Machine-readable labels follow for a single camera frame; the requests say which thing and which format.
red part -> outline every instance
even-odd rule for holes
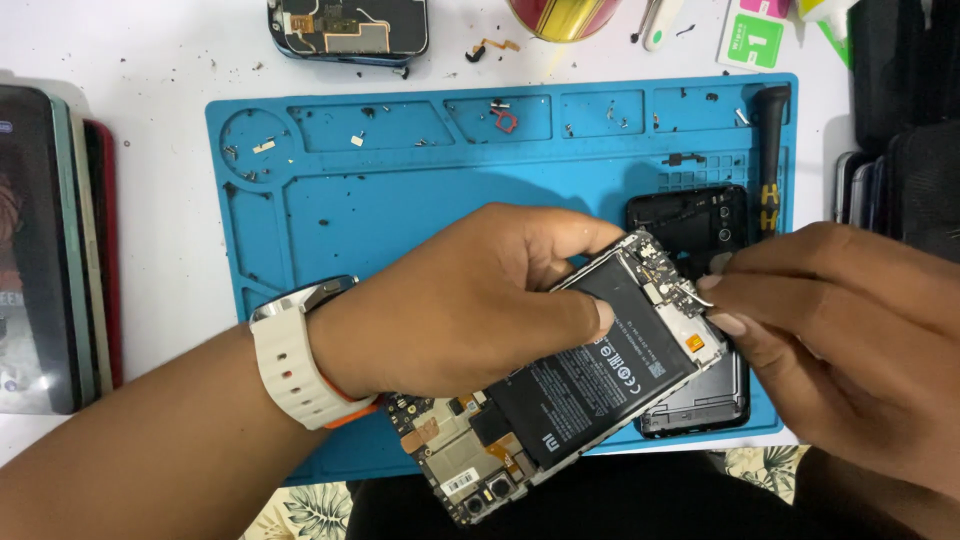
[[[516,116],[513,116],[512,114],[510,114],[509,112],[506,112],[505,110],[498,110],[498,109],[494,109],[494,108],[491,108],[491,109],[490,109],[490,112],[491,112],[491,114],[496,114],[496,115],[498,116],[498,118],[496,119],[496,127],[500,128],[501,130],[509,133],[509,132],[513,131],[514,128],[516,127]],[[509,128],[504,128],[503,126],[500,125],[500,122],[503,121],[503,117],[504,117],[504,116],[506,116],[507,118],[510,119],[510,127],[509,127]]]
[[[104,167],[104,176],[99,179],[104,186],[104,215],[95,216],[106,223],[107,245],[100,248],[100,267],[106,269],[104,276],[104,311],[107,316],[107,343],[110,349],[110,375],[113,388],[123,386],[123,355],[120,338],[120,258],[117,256],[117,199],[116,199],[116,162],[113,152],[113,135],[104,124],[96,120],[84,120],[92,126],[100,137],[101,154],[87,156],[89,160],[100,160]]]

table surface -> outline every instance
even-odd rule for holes
[[[726,0],[687,2],[673,32],[695,29],[668,36],[657,53],[630,42],[639,0],[571,44],[530,39],[505,0],[430,0],[430,48],[406,81],[388,68],[283,57],[264,4],[167,0],[146,11],[119,0],[20,0],[0,10],[0,83],[56,93],[116,138],[126,380],[237,322],[204,124],[212,100],[747,73],[715,61]],[[467,63],[464,52],[483,37],[512,39],[522,50]],[[800,79],[797,229],[830,215],[834,164],[855,147],[851,75],[815,25],[784,35],[779,69]],[[0,464],[65,418],[0,415]],[[784,430],[669,450],[796,443]]]

qr code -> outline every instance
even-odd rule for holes
[[[661,375],[666,373],[666,370],[663,369],[663,364],[661,364],[659,360],[650,364],[648,368],[650,369],[650,373],[654,376],[654,379],[659,379]]]

barcode sticker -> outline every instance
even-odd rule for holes
[[[440,488],[443,489],[444,493],[446,493],[446,495],[449,497],[461,489],[468,487],[479,479],[480,476],[477,475],[477,470],[473,467],[470,467],[453,479],[441,484]]]

fingernail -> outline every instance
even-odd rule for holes
[[[743,324],[743,321],[737,319],[729,313],[714,313],[712,315],[707,315],[707,319],[718,329],[728,333],[733,337],[739,337],[747,333],[747,325]]]
[[[720,276],[703,276],[697,280],[697,288],[700,290],[709,290],[720,283]]]
[[[597,304],[597,313],[600,314],[600,328],[609,330],[613,326],[613,308],[605,301],[594,298],[593,302]]]

